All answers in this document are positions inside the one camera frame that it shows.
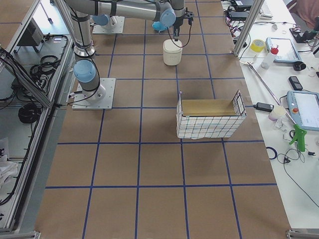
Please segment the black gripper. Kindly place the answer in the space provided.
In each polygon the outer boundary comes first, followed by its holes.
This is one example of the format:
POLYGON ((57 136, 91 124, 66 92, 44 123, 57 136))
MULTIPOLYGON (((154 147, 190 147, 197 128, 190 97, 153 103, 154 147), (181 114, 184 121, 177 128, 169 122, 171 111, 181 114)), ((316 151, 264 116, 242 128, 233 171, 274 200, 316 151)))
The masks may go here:
POLYGON ((183 21, 187 19, 188 24, 192 26, 194 13, 187 9, 175 10, 174 12, 176 15, 176 20, 173 24, 173 35, 174 35, 174 41, 177 42, 178 36, 180 33, 180 27, 183 25, 183 21))

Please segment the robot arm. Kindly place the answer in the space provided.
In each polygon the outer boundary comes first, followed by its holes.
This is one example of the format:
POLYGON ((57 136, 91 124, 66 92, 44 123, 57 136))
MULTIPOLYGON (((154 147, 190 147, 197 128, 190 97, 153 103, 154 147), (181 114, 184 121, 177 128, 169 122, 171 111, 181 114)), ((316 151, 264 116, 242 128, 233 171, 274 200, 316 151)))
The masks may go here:
POLYGON ((109 16, 107 14, 92 15, 92 19, 96 25, 102 26, 105 29, 111 29, 118 23, 115 16, 109 16))
POLYGON ((79 59, 95 53, 90 20, 105 34, 122 33, 116 30, 125 17, 151 20, 165 28, 173 27, 174 41, 178 41, 183 21, 187 19, 190 25, 193 22, 193 12, 183 0, 67 0, 65 4, 70 10, 74 54, 79 59))

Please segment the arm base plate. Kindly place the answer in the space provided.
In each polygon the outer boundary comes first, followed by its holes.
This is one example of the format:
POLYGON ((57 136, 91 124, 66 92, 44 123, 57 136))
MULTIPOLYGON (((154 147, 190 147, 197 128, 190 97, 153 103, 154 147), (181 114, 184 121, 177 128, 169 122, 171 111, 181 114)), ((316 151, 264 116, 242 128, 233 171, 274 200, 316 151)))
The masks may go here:
POLYGON ((93 16, 93 34, 122 34, 124 30, 125 18, 123 16, 100 15, 93 16))
POLYGON ((84 91, 80 94, 76 94, 74 101, 76 103, 72 104, 73 110, 111 110, 113 106, 113 98, 115 91, 115 78, 101 78, 100 79, 100 87, 97 92, 90 97, 89 99, 85 99, 89 97, 92 92, 84 91))

